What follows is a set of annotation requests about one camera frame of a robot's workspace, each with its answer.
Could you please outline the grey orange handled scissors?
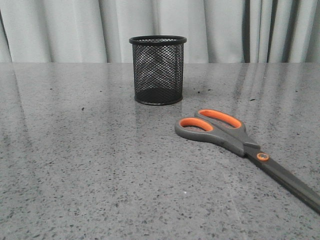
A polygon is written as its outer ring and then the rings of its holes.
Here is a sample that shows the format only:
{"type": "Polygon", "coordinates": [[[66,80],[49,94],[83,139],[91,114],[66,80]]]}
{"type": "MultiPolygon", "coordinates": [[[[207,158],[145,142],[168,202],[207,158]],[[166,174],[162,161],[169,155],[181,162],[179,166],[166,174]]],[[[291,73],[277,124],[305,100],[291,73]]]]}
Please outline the grey orange handled scissors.
{"type": "Polygon", "coordinates": [[[218,110],[200,109],[193,117],[177,120],[174,130],[182,138],[212,143],[248,158],[307,206],[320,212],[320,196],[263,152],[260,145],[248,136],[241,120],[218,110]]]}

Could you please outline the black mesh pen holder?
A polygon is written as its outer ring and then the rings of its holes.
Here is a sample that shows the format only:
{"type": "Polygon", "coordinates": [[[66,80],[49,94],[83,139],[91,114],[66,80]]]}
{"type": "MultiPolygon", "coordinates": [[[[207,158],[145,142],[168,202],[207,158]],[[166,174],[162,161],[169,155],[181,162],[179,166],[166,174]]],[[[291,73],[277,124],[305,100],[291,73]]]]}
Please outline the black mesh pen holder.
{"type": "Polygon", "coordinates": [[[175,35],[136,36],[132,44],[134,99],[145,105],[171,105],[183,99],[184,44],[175,35]]]}

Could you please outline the grey white curtain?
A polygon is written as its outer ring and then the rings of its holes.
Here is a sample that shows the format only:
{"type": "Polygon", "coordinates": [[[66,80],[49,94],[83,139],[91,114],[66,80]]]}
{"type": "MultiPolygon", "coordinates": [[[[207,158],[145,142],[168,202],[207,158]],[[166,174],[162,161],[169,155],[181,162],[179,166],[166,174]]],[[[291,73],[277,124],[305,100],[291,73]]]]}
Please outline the grey white curtain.
{"type": "Polygon", "coordinates": [[[317,63],[317,0],[3,0],[3,63],[130,63],[135,36],[186,37],[186,63],[317,63]]]}

